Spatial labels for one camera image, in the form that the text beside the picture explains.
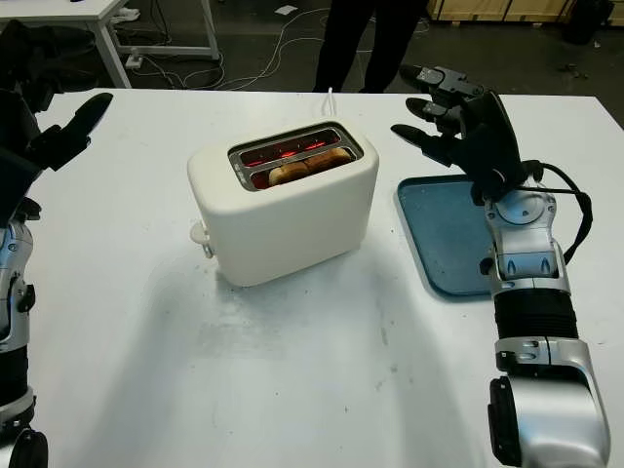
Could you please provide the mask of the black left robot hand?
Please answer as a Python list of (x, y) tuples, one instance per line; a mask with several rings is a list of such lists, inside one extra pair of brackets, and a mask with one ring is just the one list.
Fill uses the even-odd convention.
[(40, 169), (58, 170), (84, 151), (113, 99), (99, 93), (84, 102), (64, 126), (39, 128), (36, 114), (54, 96), (98, 85), (87, 71), (63, 61), (96, 45), (95, 34), (69, 26), (27, 26), (12, 19), (1, 32), (1, 146)]

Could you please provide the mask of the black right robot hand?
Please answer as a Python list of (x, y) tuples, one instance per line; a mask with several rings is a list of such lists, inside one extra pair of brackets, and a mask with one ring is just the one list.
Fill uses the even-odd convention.
[(456, 166), (472, 181), (476, 206), (498, 202), (523, 186), (528, 172), (523, 165), (515, 132), (499, 95), (471, 83), (467, 75), (435, 66), (403, 64), (401, 78), (430, 97), (409, 97), (406, 107), (414, 116), (433, 123), (431, 136), (417, 127), (395, 124), (391, 131), (418, 147), (429, 159)]

